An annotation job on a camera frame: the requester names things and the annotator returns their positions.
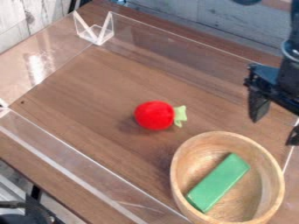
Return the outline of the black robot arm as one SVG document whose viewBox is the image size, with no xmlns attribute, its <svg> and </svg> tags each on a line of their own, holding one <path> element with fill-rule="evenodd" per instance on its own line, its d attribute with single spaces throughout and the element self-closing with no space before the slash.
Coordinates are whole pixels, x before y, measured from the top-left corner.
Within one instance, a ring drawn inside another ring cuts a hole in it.
<svg viewBox="0 0 299 224">
<path fill-rule="evenodd" d="M 247 66 L 247 109 L 253 123 L 264 117 L 272 102 L 299 117 L 299 0 L 291 0 L 289 22 L 289 36 L 280 47 L 280 67 L 257 63 Z"/>
</svg>

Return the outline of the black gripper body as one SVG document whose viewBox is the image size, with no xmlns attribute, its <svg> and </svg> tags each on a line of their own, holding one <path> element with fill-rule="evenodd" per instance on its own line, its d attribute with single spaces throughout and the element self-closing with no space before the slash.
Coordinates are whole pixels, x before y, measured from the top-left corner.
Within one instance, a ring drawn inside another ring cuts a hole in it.
<svg viewBox="0 0 299 224">
<path fill-rule="evenodd" d="M 248 76 L 244 79 L 247 91 L 249 88 L 268 94 L 269 101 L 299 116 L 299 97 L 291 96 L 277 85 L 279 69 L 261 64 L 247 65 Z"/>
</svg>

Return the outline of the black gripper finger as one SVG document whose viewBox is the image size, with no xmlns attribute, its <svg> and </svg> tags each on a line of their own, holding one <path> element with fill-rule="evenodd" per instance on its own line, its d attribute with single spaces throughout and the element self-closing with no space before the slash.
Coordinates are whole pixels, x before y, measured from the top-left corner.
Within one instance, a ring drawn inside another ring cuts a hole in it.
<svg viewBox="0 0 299 224">
<path fill-rule="evenodd" d="M 285 140 L 285 144 L 299 146 L 299 125 L 292 128 L 288 138 Z"/>
<path fill-rule="evenodd" d="M 251 87 L 248 89 L 247 105 L 248 117 L 253 123 L 256 123 L 267 114 L 269 103 L 268 94 Z"/>
</svg>

